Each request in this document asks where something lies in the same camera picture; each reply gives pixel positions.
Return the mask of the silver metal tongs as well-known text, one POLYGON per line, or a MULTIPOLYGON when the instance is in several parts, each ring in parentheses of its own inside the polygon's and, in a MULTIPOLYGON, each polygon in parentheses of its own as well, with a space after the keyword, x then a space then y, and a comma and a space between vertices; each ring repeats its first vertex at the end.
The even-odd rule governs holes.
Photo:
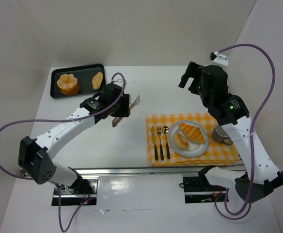
POLYGON ((115 128, 123 118, 129 117, 131 110, 140 103, 140 100, 140 95, 137 95, 133 103, 131 103, 131 95, 124 94, 120 99, 119 108, 111 115, 114 117, 112 127, 115 128))

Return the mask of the striped triangular bread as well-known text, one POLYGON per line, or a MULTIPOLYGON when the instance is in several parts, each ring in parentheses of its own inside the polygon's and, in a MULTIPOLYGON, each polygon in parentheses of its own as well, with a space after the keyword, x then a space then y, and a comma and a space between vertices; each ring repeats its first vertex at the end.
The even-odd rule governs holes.
POLYGON ((205 138, 199 127, 191 126, 186 123, 180 123, 179 129, 189 141, 192 141, 197 144, 205 143, 205 138))

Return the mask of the ring donut bread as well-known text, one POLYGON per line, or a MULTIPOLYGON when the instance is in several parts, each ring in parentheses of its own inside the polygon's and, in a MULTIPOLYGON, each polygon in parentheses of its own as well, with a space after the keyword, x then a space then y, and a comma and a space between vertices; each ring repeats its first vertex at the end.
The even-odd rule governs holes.
POLYGON ((187 151, 189 148, 189 144, 185 137, 179 133, 175 133, 172 137, 173 143, 175 146, 181 151, 187 151))

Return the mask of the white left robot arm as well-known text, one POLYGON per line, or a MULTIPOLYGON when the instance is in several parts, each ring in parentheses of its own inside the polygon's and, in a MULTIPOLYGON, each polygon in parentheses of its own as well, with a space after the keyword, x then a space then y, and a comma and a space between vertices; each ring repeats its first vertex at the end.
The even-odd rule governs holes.
POLYGON ((88 185, 74 169, 52 160, 66 144, 100 120, 108 116, 128 117, 129 101, 130 95, 125 94, 120 86, 107 84, 103 92, 84 100, 66 122, 35 139, 24 137, 20 142, 18 165, 37 184, 52 182, 74 190, 88 185))

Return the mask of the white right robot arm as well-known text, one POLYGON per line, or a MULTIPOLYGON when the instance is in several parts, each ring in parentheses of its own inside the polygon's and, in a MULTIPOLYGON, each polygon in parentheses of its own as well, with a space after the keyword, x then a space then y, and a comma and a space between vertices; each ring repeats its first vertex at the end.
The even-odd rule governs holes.
POLYGON ((234 172, 209 165, 199 171, 203 183, 234 189, 246 203, 263 199, 282 186, 283 171, 274 165, 251 130, 253 119, 242 98, 228 92, 228 75, 224 69, 190 62, 179 87, 184 88, 189 78, 193 81, 188 90, 200 96, 203 106, 227 132, 246 168, 245 172, 234 172))

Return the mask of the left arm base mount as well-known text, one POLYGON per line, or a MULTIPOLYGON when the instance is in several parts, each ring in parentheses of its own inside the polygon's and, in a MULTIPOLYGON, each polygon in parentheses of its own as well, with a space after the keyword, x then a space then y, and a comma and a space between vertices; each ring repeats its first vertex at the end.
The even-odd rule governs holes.
POLYGON ((95 206, 97 204, 98 176, 86 176, 87 186, 79 191, 60 185, 61 206, 95 206))

